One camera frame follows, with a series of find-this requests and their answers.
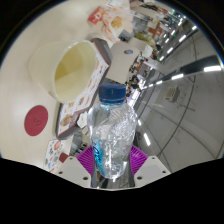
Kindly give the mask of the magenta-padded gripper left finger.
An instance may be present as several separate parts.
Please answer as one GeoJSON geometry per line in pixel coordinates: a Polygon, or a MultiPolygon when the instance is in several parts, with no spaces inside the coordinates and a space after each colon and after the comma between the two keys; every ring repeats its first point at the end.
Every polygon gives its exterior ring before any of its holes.
{"type": "Polygon", "coordinates": [[[55,174],[65,180],[84,188],[92,188],[92,176],[95,169],[93,149],[84,149],[76,157],[62,153],[59,157],[60,166],[55,174]]]}

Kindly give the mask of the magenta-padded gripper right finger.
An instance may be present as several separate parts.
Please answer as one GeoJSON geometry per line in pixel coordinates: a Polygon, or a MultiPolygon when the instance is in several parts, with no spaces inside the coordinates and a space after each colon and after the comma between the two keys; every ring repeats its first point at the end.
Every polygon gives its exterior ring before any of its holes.
{"type": "Polygon", "coordinates": [[[170,171],[156,156],[148,156],[135,146],[130,152],[130,169],[136,188],[170,175],[170,171]]]}

